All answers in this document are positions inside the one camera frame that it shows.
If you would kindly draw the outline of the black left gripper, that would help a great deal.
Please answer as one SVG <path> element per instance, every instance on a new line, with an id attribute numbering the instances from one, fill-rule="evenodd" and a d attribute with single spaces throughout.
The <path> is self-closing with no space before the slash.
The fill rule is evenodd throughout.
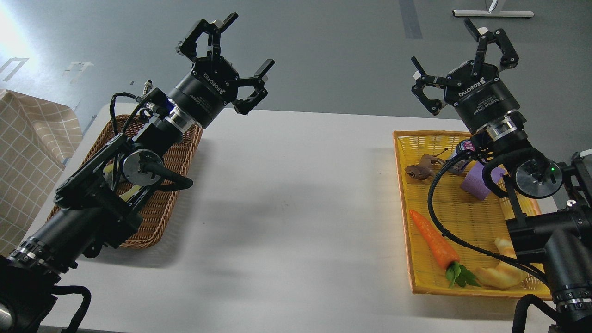
<path id="1" fill-rule="evenodd" d="M 202 19 L 176 46 L 176 53 L 193 64 L 168 97 L 204 129 L 231 101 L 237 114 L 248 115 L 268 95 L 264 78 L 275 60 L 267 59 L 252 77 L 239 78 L 237 70 L 221 56 L 221 35 L 238 17 L 238 13 L 233 12 L 222 21 Z M 205 57 L 198 57 L 198 39 L 204 33 L 209 36 L 209 50 Z M 236 99 L 238 88 L 248 86 L 253 87 L 253 93 L 247 99 Z"/>

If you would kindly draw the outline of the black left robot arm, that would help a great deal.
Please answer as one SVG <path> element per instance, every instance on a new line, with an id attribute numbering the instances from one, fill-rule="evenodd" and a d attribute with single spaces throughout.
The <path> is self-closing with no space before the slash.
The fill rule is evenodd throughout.
<path id="1" fill-rule="evenodd" d="M 94 258 L 101 248 L 118 248 L 139 230 L 141 209 L 157 191 L 185 190 L 193 184 L 168 169 L 164 156 L 191 129 L 205 129 L 228 104 L 246 115 L 268 95 L 266 60 L 252 77 L 241 78 L 221 55 L 221 36 L 237 19 L 198 21 L 176 51 L 192 63 L 170 93 L 146 87 L 136 108 L 119 129 L 117 95 L 110 102 L 114 137 L 55 192 L 59 211 L 1 257 L 1 331 L 35 333 L 57 296 L 78 294 L 82 302 L 67 333 L 78 331 L 92 295 L 84 286 L 60 286 L 61 275 L 77 267 L 81 256 Z"/>

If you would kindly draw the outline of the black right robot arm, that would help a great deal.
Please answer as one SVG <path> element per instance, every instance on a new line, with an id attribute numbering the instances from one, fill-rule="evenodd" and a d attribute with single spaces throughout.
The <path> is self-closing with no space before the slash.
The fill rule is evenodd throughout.
<path id="1" fill-rule="evenodd" d="M 442 236 L 502 263 L 523 270 L 549 289 L 554 306 L 536 295 L 520 298 L 512 323 L 514 333 L 526 326 L 530 305 L 554 324 L 550 333 L 591 331 L 591 175 L 585 158 L 575 153 L 569 163 L 556 163 L 533 147 L 524 130 L 520 105 L 500 78 L 519 57 L 505 30 L 465 26 L 477 42 L 474 59 L 446 76 L 427 74 L 416 57 L 413 94 L 433 115 L 450 104 L 471 133 L 474 150 L 464 150 L 444 164 L 427 194 L 427 210 Z M 483 165 L 485 186 L 507 199 L 512 215 L 506 228 L 514 259 L 461 240 L 438 220 L 433 197 L 444 172 L 462 160 Z"/>

